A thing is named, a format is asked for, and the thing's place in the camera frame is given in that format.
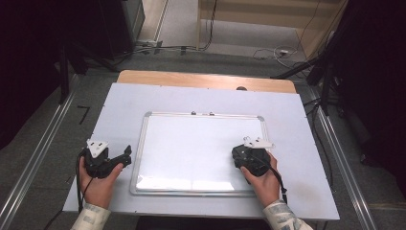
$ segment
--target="small whiteboard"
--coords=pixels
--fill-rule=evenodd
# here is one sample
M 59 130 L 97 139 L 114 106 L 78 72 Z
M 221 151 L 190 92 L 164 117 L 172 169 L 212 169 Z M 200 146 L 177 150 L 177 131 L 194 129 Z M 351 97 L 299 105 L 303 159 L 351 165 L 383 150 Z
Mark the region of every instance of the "small whiteboard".
M 148 112 L 130 191 L 134 195 L 254 196 L 234 165 L 246 136 L 268 140 L 260 116 Z

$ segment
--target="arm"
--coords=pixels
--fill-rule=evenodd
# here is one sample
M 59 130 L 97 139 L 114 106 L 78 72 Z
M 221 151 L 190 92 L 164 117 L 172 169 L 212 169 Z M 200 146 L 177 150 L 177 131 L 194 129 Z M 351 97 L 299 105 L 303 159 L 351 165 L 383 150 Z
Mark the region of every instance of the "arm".
M 107 222 L 110 211 L 108 206 L 113 196 L 113 186 L 123 169 L 123 164 L 117 165 L 109 176 L 103 179 L 93 178 L 87 174 L 84 158 L 79 161 L 80 189 L 83 192 L 88 186 L 84 199 L 86 204 L 76 220 L 73 230 L 100 230 Z
M 278 161 L 271 156 L 271 166 L 278 171 Z M 251 183 L 259 202 L 265 207 L 263 213 L 271 224 L 272 229 L 307 230 L 312 229 L 304 221 L 297 218 L 283 200 L 280 200 L 280 183 L 277 177 L 268 171 L 266 174 L 256 177 L 246 168 L 241 167 L 245 178 Z

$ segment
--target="patterned sleeve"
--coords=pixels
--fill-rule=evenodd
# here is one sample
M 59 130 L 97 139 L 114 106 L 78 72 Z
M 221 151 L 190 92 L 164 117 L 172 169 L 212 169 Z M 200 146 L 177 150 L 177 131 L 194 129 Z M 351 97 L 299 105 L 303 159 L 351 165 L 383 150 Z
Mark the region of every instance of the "patterned sleeve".
M 297 218 L 283 200 L 277 200 L 265 209 L 263 213 L 274 230 L 310 230 L 303 220 Z
M 85 203 L 71 230 L 102 230 L 108 216 L 110 216 L 110 211 Z

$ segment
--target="table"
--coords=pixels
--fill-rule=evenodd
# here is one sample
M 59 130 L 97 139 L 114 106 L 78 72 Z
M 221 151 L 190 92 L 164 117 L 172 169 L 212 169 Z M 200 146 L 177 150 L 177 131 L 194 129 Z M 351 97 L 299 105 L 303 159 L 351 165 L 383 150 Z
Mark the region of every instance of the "table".
M 306 57 L 314 58 L 336 29 L 347 3 L 348 0 L 218 0 L 214 20 L 296 28 Z M 210 20 L 213 8 L 214 0 L 198 2 L 197 48 L 200 21 Z
M 265 85 L 278 93 L 263 92 L 270 91 Z M 235 90 L 238 86 L 263 91 Z M 289 206 L 303 219 L 339 218 L 302 102 L 289 80 L 123 71 L 118 83 L 114 83 L 110 89 L 92 139 L 108 141 L 110 157 L 122 154 L 127 145 L 133 147 L 134 156 L 146 111 L 191 112 L 195 109 L 212 109 L 220 114 L 245 114 L 248 111 L 248 114 L 262 115 L 267 122 L 269 138 L 277 145 L 273 153 L 279 159 L 279 171 L 284 176 L 283 183 L 289 191 Z M 291 138 L 299 141 L 291 143 Z M 129 181 L 133 165 L 125 168 L 117 180 L 110 205 L 112 212 L 133 215 L 263 218 L 261 205 L 253 196 L 131 195 Z M 301 177 L 312 179 L 305 181 Z M 74 182 L 63 210 L 77 209 Z

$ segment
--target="white tabletop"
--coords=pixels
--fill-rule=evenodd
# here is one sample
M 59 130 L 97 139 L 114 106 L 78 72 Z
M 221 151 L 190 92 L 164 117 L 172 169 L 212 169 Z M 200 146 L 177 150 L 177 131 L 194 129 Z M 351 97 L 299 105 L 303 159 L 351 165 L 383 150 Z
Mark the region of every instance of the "white tabletop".
M 276 147 L 278 170 L 288 190 L 289 207 L 302 219 L 338 219 L 305 111 L 297 94 L 114 83 L 92 135 L 109 142 L 110 157 L 133 149 L 135 160 L 145 114 L 149 111 L 259 115 Z M 262 218 L 254 197 L 132 195 L 134 164 L 119 176 L 112 212 L 139 215 Z M 77 211 L 76 183 L 63 210 Z

